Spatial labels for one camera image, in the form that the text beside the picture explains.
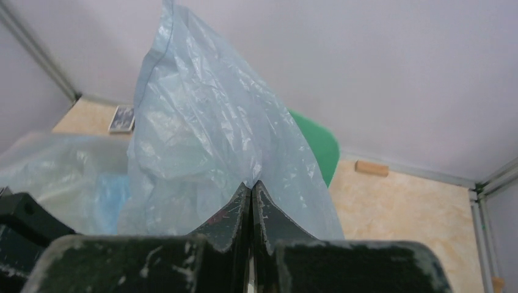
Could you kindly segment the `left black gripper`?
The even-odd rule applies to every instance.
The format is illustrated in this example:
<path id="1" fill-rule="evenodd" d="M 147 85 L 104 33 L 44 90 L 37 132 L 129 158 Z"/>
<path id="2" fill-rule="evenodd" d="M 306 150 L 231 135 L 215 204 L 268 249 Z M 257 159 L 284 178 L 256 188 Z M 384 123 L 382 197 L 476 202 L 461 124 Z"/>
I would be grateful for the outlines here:
<path id="1" fill-rule="evenodd" d="M 26 192 L 1 188 L 1 292 L 20 292 L 50 243 L 77 232 Z"/>

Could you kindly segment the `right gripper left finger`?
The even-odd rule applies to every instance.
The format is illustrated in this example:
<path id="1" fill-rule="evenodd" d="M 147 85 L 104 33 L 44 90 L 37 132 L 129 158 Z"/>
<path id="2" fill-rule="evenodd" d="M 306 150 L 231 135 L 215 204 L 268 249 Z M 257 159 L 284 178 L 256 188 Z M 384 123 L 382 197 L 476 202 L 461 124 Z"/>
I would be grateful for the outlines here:
<path id="1" fill-rule="evenodd" d="M 185 236 L 61 237 L 44 251 L 23 292 L 245 292 L 251 191 Z"/>

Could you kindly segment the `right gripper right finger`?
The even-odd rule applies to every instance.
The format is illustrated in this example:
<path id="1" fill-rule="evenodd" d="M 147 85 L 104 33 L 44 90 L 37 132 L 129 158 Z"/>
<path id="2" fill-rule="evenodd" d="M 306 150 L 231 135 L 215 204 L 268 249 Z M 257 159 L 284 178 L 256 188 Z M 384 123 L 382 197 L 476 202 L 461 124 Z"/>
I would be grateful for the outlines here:
<path id="1" fill-rule="evenodd" d="M 251 191 L 257 292 L 451 292 L 438 257 L 414 241 L 324 241 Z"/>

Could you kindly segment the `clear yellowish plastic bag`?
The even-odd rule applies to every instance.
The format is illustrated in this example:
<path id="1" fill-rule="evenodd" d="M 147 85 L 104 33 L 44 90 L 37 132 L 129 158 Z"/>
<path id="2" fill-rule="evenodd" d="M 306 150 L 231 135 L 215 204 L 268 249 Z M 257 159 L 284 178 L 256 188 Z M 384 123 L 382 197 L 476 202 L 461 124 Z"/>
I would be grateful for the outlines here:
<path id="1" fill-rule="evenodd" d="M 82 234 L 116 234 L 130 195 L 128 141 L 77 134 L 29 134 L 1 154 L 1 186 L 29 193 Z"/>

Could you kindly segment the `green plastic trash bin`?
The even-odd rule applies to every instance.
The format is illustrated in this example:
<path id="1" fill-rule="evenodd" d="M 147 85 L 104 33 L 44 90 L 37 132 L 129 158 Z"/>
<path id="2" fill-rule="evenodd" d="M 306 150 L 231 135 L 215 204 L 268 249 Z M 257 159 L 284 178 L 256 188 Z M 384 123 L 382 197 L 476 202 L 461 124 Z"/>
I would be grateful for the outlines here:
<path id="1" fill-rule="evenodd" d="M 301 133 L 317 160 L 326 186 L 329 187 L 340 160 L 340 146 L 335 136 L 324 126 L 290 110 Z"/>

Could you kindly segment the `light blue plastic bag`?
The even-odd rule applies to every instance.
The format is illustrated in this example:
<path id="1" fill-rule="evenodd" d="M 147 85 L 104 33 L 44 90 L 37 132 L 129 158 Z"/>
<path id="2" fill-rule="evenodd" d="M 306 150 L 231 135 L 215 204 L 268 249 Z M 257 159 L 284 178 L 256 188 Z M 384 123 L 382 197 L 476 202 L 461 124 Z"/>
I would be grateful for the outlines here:
<path id="1" fill-rule="evenodd" d="M 187 7 L 164 1 L 134 92 L 120 234 L 185 235 L 261 181 L 319 239 L 344 238 L 321 170 L 282 100 Z"/>

